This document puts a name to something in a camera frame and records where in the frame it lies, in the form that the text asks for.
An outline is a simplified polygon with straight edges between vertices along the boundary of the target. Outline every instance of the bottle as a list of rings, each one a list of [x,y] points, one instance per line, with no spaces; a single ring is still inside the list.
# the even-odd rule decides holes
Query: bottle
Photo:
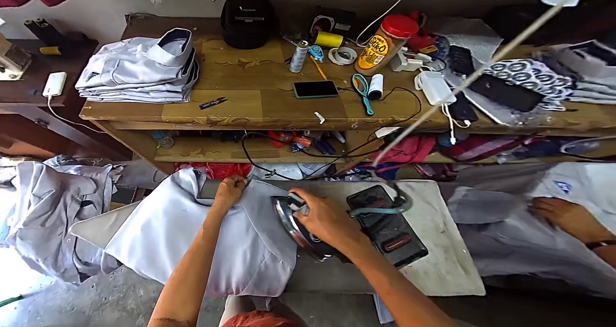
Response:
[[[171,131],[156,130],[151,133],[151,136],[158,142],[158,148],[170,149],[175,144]]]

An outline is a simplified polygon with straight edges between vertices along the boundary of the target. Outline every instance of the red lid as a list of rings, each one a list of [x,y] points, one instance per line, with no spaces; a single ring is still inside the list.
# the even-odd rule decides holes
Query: red lid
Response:
[[[417,33],[420,26],[411,17],[405,15],[389,15],[381,23],[383,31],[399,38],[410,38]]]

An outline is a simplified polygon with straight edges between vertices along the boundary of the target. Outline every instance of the logo on shirt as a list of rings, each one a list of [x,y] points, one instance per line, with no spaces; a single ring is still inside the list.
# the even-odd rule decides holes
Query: logo on shirt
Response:
[[[571,187],[571,184],[566,183],[565,181],[560,181],[560,180],[554,180],[553,181],[554,184],[556,184],[556,186],[562,190],[562,192],[565,193],[565,195],[568,195],[571,190],[573,190],[573,188]]]
[[[90,79],[92,79],[93,77],[98,76],[100,73],[98,72],[90,72],[90,74],[88,75],[88,77],[86,77],[86,82],[89,81]]]

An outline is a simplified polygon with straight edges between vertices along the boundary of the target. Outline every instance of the black cable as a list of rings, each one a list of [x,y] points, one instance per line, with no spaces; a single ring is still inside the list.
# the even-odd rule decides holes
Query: black cable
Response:
[[[440,69],[440,70],[433,70],[434,72],[444,71],[444,70],[447,68],[447,62],[445,62],[445,60],[443,60],[443,59],[439,58],[438,56],[432,56],[432,58],[434,58],[434,59],[436,59],[436,60],[440,61],[440,62],[441,62],[441,63],[443,63],[443,65],[444,65],[444,66],[443,66],[443,68],[442,68],[442,69]]]
[[[422,107],[421,107],[421,99],[420,99],[420,97],[419,97],[419,96],[417,96],[417,94],[415,94],[412,90],[409,90],[409,89],[407,89],[407,88],[403,88],[403,87],[394,87],[394,88],[393,88],[390,92],[388,92],[388,93],[387,93],[387,95],[385,95],[385,97],[380,98],[380,99],[379,99],[379,100],[377,100],[377,101],[385,101],[385,99],[387,98],[387,96],[389,96],[391,93],[393,93],[393,92],[394,92],[397,88],[398,88],[398,89],[402,89],[402,90],[406,90],[407,92],[409,92],[409,93],[411,93],[413,96],[415,96],[415,99],[417,100],[417,103],[419,104],[420,109],[419,109],[417,112],[415,112],[412,116],[410,116],[410,117],[408,117],[408,118],[406,118],[406,119],[397,120],[397,121],[394,121],[394,122],[392,122],[392,123],[390,123],[390,124],[383,125],[383,126],[379,127],[378,129],[374,130],[374,131],[373,131],[370,135],[368,135],[368,140],[370,140],[370,137],[371,137],[372,135],[376,134],[376,132],[377,132],[377,131],[379,131],[380,129],[382,129],[382,128],[384,128],[384,127],[395,126],[395,125],[397,125],[397,124],[400,124],[400,123],[403,123],[403,122],[409,121],[409,120],[411,120],[412,118],[414,118],[417,114],[420,114],[420,113],[421,113],[421,108],[422,108]]]
[[[340,89],[354,91],[354,90],[352,90],[352,89],[346,89],[346,88],[340,88]],[[389,126],[392,126],[392,125],[400,124],[401,122],[409,121],[410,119],[414,118],[417,114],[420,114],[420,113],[421,113],[421,109],[422,109],[422,107],[421,107],[421,99],[420,99],[420,97],[419,97],[419,96],[417,96],[417,94],[415,94],[412,90],[409,90],[409,89],[404,88],[404,87],[394,87],[394,88],[393,88],[390,92],[388,92],[388,93],[385,95],[385,97],[383,97],[383,98],[381,98],[381,99],[379,99],[379,100],[376,100],[376,101],[383,101],[383,100],[385,100],[385,99],[386,99],[386,98],[387,98],[387,97],[388,97],[391,93],[393,93],[396,89],[406,90],[407,92],[411,93],[411,94],[415,97],[415,99],[417,100],[417,103],[419,104],[420,109],[419,109],[417,112],[415,112],[413,115],[411,115],[410,117],[408,117],[408,118],[406,118],[406,119],[403,119],[403,120],[399,120],[399,121],[392,122],[392,123],[390,123],[390,124],[387,124],[387,125],[381,126],[381,127],[379,127],[378,129],[374,130],[374,131],[373,131],[370,135],[368,135],[368,140],[367,140],[366,142],[364,142],[363,144],[361,144],[361,145],[359,145],[358,147],[354,148],[353,150],[350,150],[347,154],[350,154],[350,153],[354,152],[355,150],[358,150],[358,149],[360,149],[360,148],[363,148],[363,147],[364,147],[364,146],[366,146],[367,144],[369,144],[369,143],[371,143],[371,142],[374,142],[375,140],[378,140],[378,139],[379,139],[378,137],[374,137],[374,138],[372,138],[372,139],[371,139],[370,137],[371,137],[372,135],[374,135],[374,134],[376,133],[376,131],[379,131],[379,130],[380,130],[380,129],[382,129],[383,127],[389,127]],[[374,151],[370,151],[370,152],[368,152],[368,153],[364,153],[364,154],[363,154],[363,155],[361,155],[361,156],[368,155],[368,154],[372,154],[372,153],[375,153],[375,152],[377,152],[377,151],[379,151],[379,150],[380,150],[380,148],[379,148],[379,149],[377,149],[377,150],[374,150]],[[335,161],[337,161],[337,160],[338,160],[338,159],[334,159],[332,162],[330,162],[330,163],[328,163],[328,164],[326,164],[326,165],[323,165],[323,166],[319,167],[319,169],[317,169],[317,170],[316,170],[316,171],[314,171],[314,172],[320,171],[321,169],[323,169],[323,168],[324,168],[324,167],[326,167],[327,165],[330,165],[330,164],[334,163],[334,162],[335,162]],[[332,176],[325,177],[325,178],[334,178],[334,177],[343,177],[343,176],[345,176],[345,175],[332,175]]]
[[[338,90],[355,91],[355,90],[353,90],[353,89],[351,89],[351,88],[344,88],[344,87],[336,87],[336,88],[337,88]],[[409,121],[410,119],[412,119],[413,117],[415,117],[417,114],[420,114],[420,113],[421,113],[421,110],[422,110],[422,106],[421,106],[421,99],[420,99],[420,97],[419,97],[419,96],[417,96],[417,94],[415,94],[412,90],[409,90],[409,89],[404,88],[404,87],[394,87],[394,88],[393,88],[392,90],[390,90],[390,91],[389,91],[389,92],[388,92],[388,93],[387,93],[387,94],[386,94],[383,98],[381,98],[381,99],[379,99],[379,100],[375,100],[375,101],[377,101],[377,102],[379,102],[379,101],[384,101],[384,100],[385,100],[385,99],[387,99],[387,97],[388,97],[389,95],[391,95],[391,93],[393,93],[396,89],[402,89],[402,90],[405,90],[405,91],[407,91],[407,92],[411,93],[411,94],[415,97],[415,99],[417,99],[417,103],[419,104],[420,109],[419,109],[417,112],[415,112],[413,115],[411,115],[410,117],[408,117],[408,118],[406,118],[406,119],[399,120],[399,121],[395,121],[395,122],[392,122],[392,123],[390,123],[390,124],[387,124],[387,125],[384,125],[384,126],[379,127],[378,129],[376,129],[375,131],[373,131],[370,135],[368,135],[368,140],[367,140],[366,142],[364,142],[364,143],[362,143],[361,145],[358,145],[357,147],[355,147],[355,148],[351,149],[351,150],[350,150],[348,153],[346,153],[345,155],[341,155],[341,156],[331,156],[331,155],[315,155],[315,154],[312,154],[312,153],[308,153],[307,151],[301,150],[304,154],[306,154],[306,155],[308,155],[308,156],[313,156],[313,157],[316,157],[316,158],[334,158],[334,160],[332,160],[332,161],[328,162],[327,164],[324,164],[323,166],[321,166],[321,167],[319,167],[318,169],[314,170],[312,173],[310,173],[310,174],[306,175],[306,176],[305,176],[305,177],[303,177],[301,180],[305,180],[305,179],[307,179],[308,177],[310,177],[310,176],[311,176],[311,175],[313,175],[314,173],[319,172],[319,171],[320,171],[321,169],[323,169],[324,167],[329,166],[329,165],[331,165],[331,164],[335,163],[335,162],[336,162],[336,161],[338,161],[339,159],[343,159],[343,158],[360,158],[360,157],[365,156],[365,155],[369,155],[369,154],[374,154],[374,153],[376,153],[377,151],[379,151],[379,150],[380,150],[380,148],[379,148],[379,149],[376,149],[376,150],[373,150],[373,151],[369,151],[369,152],[364,153],[364,154],[360,154],[360,155],[350,155],[350,153],[353,153],[354,151],[357,151],[357,150],[359,150],[359,149],[361,149],[361,148],[365,147],[366,145],[368,145],[368,144],[370,144],[370,143],[372,143],[372,142],[374,142],[374,141],[378,140],[378,139],[379,139],[378,137],[374,137],[374,138],[372,138],[372,139],[370,138],[372,135],[374,135],[374,134],[376,133],[376,131],[379,131],[380,129],[382,129],[382,128],[384,128],[384,127],[394,126],[394,125],[400,124],[400,123],[402,123],[402,122]],[[256,164],[256,163],[252,160],[252,158],[250,157],[250,155],[248,154],[248,150],[246,149],[246,145],[245,145],[245,143],[244,143],[244,140],[246,139],[246,137],[247,137],[249,134],[259,135],[259,136],[262,136],[262,137],[266,137],[266,138],[269,138],[269,139],[271,139],[271,140],[273,140],[273,141],[275,141],[275,142],[279,142],[279,143],[283,143],[283,144],[288,144],[288,143],[283,142],[283,141],[281,141],[281,140],[279,140],[279,139],[277,139],[277,138],[272,138],[272,137],[270,137],[270,136],[268,136],[268,135],[266,135],[266,134],[262,134],[262,133],[260,133],[260,132],[253,132],[253,131],[250,131],[250,132],[247,132],[246,134],[244,134],[244,135],[242,136],[242,149],[244,150],[244,154],[246,155],[246,158],[248,158],[248,161],[249,161],[249,162],[250,162],[253,166],[255,166],[255,167],[259,168],[259,169],[262,169],[263,171],[269,172],[269,173],[271,173],[271,174],[273,174],[273,175],[278,175],[279,177],[282,177],[282,178],[287,179],[287,180],[297,180],[297,179],[292,179],[292,178],[286,177],[286,176],[284,176],[284,175],[282,175],[282,174],[280,174],[280,173],[277,173],[277,172],[274,172],[274,171],[268,170],[268,169],[266,169],[265,167],[261,167],[261,166],[257,165],[257,164]]]
[[[287,180],[298,180],[298,179],[289,178],[289,177],[287,177],[287,176],[285,176],[285,175],[282,175],[282,174],[280,174],[280,173],[277,173],[277,172],[275,172],[275,171],[272,171],[272,170],[266,169],[265,167],[262,167],[262,166],[257,165],[257,164],[256,164],[256,163],[252,160],[252,158],[250,157],[250,155],[248,154],[248,150],[246,149],[246,145],[245,145],[245,143],[244,143],[244,141],[246,140],[246,137],[247,137],[248,135],[259,135],[259,136],[266,137],[266,138],[269,138],[269,139],[271,139],[271,140],[274,140],[274,141],[276,141],[276,142],[280,142],[280,143],[284,143],[284,144],[288,144],[288,143],[283,142],[283,141],[281,141],[281,140],[279,140],[279,139],[277,139],[277,138],[273,138],[273,137],[270,137],[270,136],[268,136],[268,135],[266,135],[266,134],[262,134],[262,133],[260,133],[260,132],[255,132],[255,131],[249,131],[249,132],[247,132],[246,134],[244,134],[244,135],[242,136],[242,149],[244,150],[244,154],[246,155],[246,158],[248,159],[248,161],[249,161],[249,162],[250,162],[253,166],[257,167],[258,169],[262,169],[263,171],[269,172],[269,173],[271,173],[271,174],[273,174],[273,175],[278,175],[279,177],[282,177],[282,178],[287,179]],[[322,168],[324,168],[324,167],[326,167],[326,166],[328,166],[328,165],[333,164],[334,162],[336,162],[336,161],[337,161],[337,160],[339,160],[339,159],[342,159],[342,158],[358,158],[358,157],[361,157],[361,156],[367,155],[367,154],[369,154],[369,153],[373,153],[373,152],[375,153],[375,152],[377,152],[377,150],[375,150],[375,151],[372,151],[372,152],[369,152],[369,153],[364,153],[364,154],[362,154],[362,155],[349,155],[350,153],[352,153],[352,152],[354,152],[354,151],[356,151],[356,150],[358,150],[358,149],[360,149],[360,148],[363,148],[363,147],[364,147],[364,146],[366,146],[367,144],[369,144],[369,143],[371,143],[371,142],[374,142],[376,139],[374,139],[374,140],[370,140],[370,141],[367,141],[367,142],[365,142],[365,143],[363,143],[363,144],[359,145],[358,147],[355,147],[355,148],[351,149],[351,150],[350,150],[348,153],[346,153],[345,155],[340,155],[340,156],[314,155],[314,154],[310,154],[310,153],[307,153],[306,151],[303,151],[303,150],[302,150],[302,152],[303,152],[304,154],[307,154],[307,155],[309,155],[309,156],[324,157],[324,158],[335,158],[335,159],[334,159],[334,160],[332,160],[332,162],[327,163],[327,164],[325,164],[325,165],[323,165],[323,166],[319,167],[317,170],[315,170],[315,171],[313,171],[312,173],[310,173],[310,174],[306,175],[304,178],[302,178],[302,179],[300,179],[300,180],[304,180],[304,179],[306,179],[306,178],[310,177],[310,176],[311,176],[311,175],[313,175],[315,172],[318,172],[318,171],[320,171]]]

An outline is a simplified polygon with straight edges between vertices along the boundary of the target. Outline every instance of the ironing board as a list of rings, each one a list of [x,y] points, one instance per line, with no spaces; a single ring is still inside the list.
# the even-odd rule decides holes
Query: ironing board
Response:
[[[219,180],[206,181],[201,197],[214,197]],[[281,181],[268,180],[282,189],[302,187],[315,195],[328,196],[340,205],[346,197],[380,184],[373,181]],[[429,255],[400,270],[428,296],[485,295],[483,283],[441,197],[435,181],[398,181],[398,186],[413,198],[413,206],[404,216],[427,247]],[[393,189],[383,185],[394,196]],[[75,223],[73,235],[104,248],[138,202],[115,209],[95,218]],[[313,260],[297,250],[297,264],[286,292],[374,293],[354,264],[343,264],[333,258]]]

